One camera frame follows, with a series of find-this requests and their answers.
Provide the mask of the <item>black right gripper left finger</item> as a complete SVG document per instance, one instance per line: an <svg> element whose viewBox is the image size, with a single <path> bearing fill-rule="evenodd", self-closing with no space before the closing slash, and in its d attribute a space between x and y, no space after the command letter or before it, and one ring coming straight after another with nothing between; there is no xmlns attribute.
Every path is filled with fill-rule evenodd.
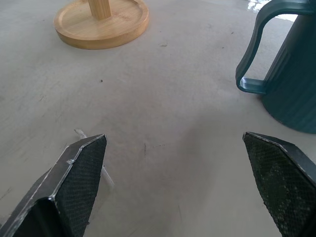
<svg viewBox="0 0 316 237"><path fill-rule="evenodd" d="M23 196L0 235L83 236L99 190L106 145L106 136L99 134L67 146Z"/></svg>

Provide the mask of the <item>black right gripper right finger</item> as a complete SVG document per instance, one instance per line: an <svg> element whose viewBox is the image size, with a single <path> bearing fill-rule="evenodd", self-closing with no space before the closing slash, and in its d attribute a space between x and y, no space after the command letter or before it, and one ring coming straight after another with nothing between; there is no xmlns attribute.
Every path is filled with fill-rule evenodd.
<svg viewBox="0 0 316 237"><path fill-rule="evenodd" d="M316 235L316 165L296 145L245 132L257 189L283 237Z"/></svg>

